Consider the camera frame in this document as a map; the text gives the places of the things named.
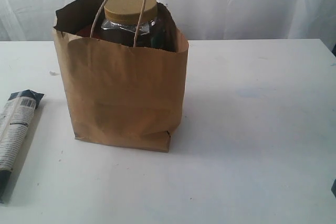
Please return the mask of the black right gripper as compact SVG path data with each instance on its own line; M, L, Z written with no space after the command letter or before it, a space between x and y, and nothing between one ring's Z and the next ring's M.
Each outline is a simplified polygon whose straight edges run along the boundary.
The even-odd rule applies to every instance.
M333 182L333 185L331 187L331 191L332 191L333 195L336 197L336 179Z

